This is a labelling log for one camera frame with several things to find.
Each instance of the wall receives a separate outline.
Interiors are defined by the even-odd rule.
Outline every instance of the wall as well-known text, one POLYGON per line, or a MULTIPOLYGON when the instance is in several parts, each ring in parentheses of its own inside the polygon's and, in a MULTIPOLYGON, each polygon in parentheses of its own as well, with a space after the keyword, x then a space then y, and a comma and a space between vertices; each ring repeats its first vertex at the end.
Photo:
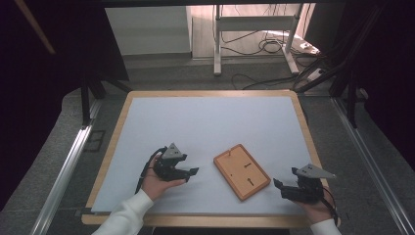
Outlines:
POLYGON ((189 53, 190 8, 108 8, 121 55, 189 53))

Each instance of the floor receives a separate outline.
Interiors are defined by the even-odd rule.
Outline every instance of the floor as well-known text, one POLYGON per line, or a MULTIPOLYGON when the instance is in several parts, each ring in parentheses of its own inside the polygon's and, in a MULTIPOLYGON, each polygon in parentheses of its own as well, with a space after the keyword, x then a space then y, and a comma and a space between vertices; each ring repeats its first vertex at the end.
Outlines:
MULTIPOLYGON (((215 76, 211 60, 175 56, 128 57, 125 58, 125 65, 130 81, 126 84, 135 90, 233 90, 248 86, 250 89, 288 89, 293 85, 292 81, 260 83, 290 75, 281 57, 252 59, 230 56, 223 64, 222 76, 215 76)), ((359 148, 351 141, 342 116, 328 96, 329 86, 330 81, 300 94, 300 101, 322 164, 339 176, 339 180, 330 183, 338 198, 343 220, 342 233, 411 234, 410 231, 405 233, 396 225, 393 219, 395 208, 388 203, 391 197, 382 193, 384 185, 375 183, 376 175, 370 169, 372 164, 366 164, 359 148)), ((94 130, 107 130, 104 140, 109 141, 111 126, 114 127, 125 93, 107 83, 105 87, 108 95, 103 100, 94 130)), ((60 178, 63 166, 66 165, 73 141, 81 131, 81 115, 80 92, 75 90, 63 100, 63 110, 55 128, 12 199, 0 212, 0 234, 40 234, 39 231, 43 231, 43 234, 90 234, 97 228, 81 224, 80 215, 85 205, 85 197, 90 191, 85 185, 93 183, 94 173, 99 168, 105 148, 98 152, 82 152, 82 158, 73 170, 71 181, 64 187, 61 186, 66 192, 62 198, 55 199, 58 200, 56 212, 51 213, 54 219, 48 221, 43 230, 34 226, 43 212, 45 202, 49 200, 48 196, 56 180, 60 178)), ((388 183, 387 186, 393 191, 392 196, 397 198, 398 205, 404 208, 405 215, 413 221, 414 171, 371 121, 364 110, 364 103, 359 103, 356 107, 356 120, 358 135, 364 140, 365 147, 370 150, 370 155, 383 175, 381 181, 388 183)), ((89 143, 84 150, 94 148, 94 143, 89 143)), ((143 234, 149 232, 146 229, 143 229, 143 234)), ((293 235, 310 234, 307 228, 293 229, 290 232, 293 235)))

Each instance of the cable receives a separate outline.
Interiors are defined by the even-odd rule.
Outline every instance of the cable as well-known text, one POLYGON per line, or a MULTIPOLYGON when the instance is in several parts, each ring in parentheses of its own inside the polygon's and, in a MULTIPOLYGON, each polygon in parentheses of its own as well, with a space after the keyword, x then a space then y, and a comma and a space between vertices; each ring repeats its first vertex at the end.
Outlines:
POLYGON ((140 174, 140 179, 138 180, 138 183, 137 183, 137 188, 135 189, 135 193, 138 193, 138 191, 140 190, 141 185, 143 184, 143 181, 144 181, 144 177, 146 177, 147 170, 149 169, 150 163, 152 162, 153 158, 154 158, 154 157, 156 156, 156 154, 158 154, 158 153, 164 153, 166 149, 167 149, 167 147, 157 149, 157 150, 156 150, 156 151, 155 151, 155 152, 154 152, 154 153, 150 156, 149 161, 148 161, 148 162, 146 162, 146 165, 144 165, 143 171, 141 171, 141 174, 140 174))

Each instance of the slot in wooden block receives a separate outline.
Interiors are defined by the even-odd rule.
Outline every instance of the slot in wooden block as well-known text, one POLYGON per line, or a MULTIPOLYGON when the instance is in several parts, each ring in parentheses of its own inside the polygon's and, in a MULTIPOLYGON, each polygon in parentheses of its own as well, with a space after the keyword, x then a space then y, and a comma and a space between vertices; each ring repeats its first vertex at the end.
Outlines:
POLYGON ((241 201, 266 187, 271 181, 242 144, 218 155, 213 162, 241 201))

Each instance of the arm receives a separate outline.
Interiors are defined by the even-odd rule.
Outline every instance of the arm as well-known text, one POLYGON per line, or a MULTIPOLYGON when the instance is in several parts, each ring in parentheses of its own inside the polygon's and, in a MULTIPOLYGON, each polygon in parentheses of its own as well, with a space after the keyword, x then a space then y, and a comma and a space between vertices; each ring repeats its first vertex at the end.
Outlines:
MULTIPOLYGON (((324 198, 331 205, 334 204, 333 197, 329 193, 328 189, 324 191, 324 198)), ((315 205, 304 204, 300 202, 294 202, 305 211, 305 215, 311 222, 311 231, 314 235, 340 235, 340 231, 335 224, 334 219, 329 209, 322 203, 318 202, 315 205)))
POLYGON ((153 206, 154 201, 168 188, 186 182, 184 179, 169 182, 160 180, 153 171, 156 158, 150 163, 143 185, 138 193, 119 204, 110 214, 110 217, 93 233, 94 235, 136 235, 143 226, 144 214, 153 206))

